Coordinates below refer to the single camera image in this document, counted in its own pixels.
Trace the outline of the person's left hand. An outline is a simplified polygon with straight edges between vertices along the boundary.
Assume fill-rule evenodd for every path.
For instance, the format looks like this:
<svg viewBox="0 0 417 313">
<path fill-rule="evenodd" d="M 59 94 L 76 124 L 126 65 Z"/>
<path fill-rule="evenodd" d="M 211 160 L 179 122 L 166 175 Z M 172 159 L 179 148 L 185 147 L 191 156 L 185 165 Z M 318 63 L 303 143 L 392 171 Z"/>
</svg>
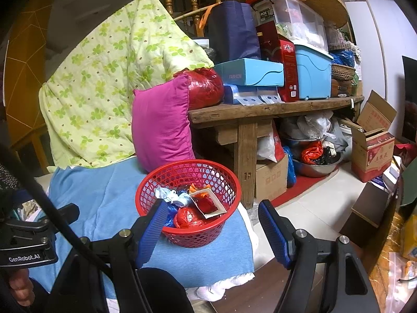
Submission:
<svg viewBox="0 0 417 313">
<path fill-rule="evenodd" d="M 33 283 L 29 277 L 27 268 L 15 270 L 9 275 L 11 295 L 23 307 L 29 307 L 35 301 Z"/>
</svg>

